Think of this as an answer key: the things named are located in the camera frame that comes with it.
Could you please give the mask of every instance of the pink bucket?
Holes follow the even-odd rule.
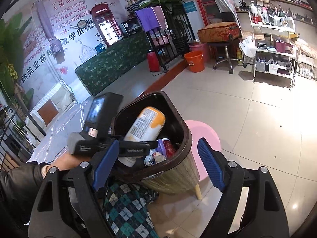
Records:
[[[210,60],[210,50],[207,43],[202,43],[199,39],[195,39],[189,43],[189,50],[202,51],[203,61],[208,62]]]

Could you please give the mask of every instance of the orange bucket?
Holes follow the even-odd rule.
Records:
[[[191,72],[201,72],[205,69],[202,51],[192,51],[184,55]]]

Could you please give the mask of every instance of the brown pillow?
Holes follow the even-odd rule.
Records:
[[[58,110],[56,109],[56,107],[50,99],[40,109],[38,109],[37,112],[42,117],[46,126],[58,114]]]

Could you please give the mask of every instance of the device screen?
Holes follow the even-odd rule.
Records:
[[[104,97],[96,98],[93,100],[90,111],[87,115],[86,121],[96,124],[99,112],[102,108],[102,105],[105,101]]]

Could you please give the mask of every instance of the black leather jacket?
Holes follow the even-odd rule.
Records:
[[[43,182],[41,169],[47,163],[30,162],[9,172],[0,172],[0,237],[27,237],[33,203]]]

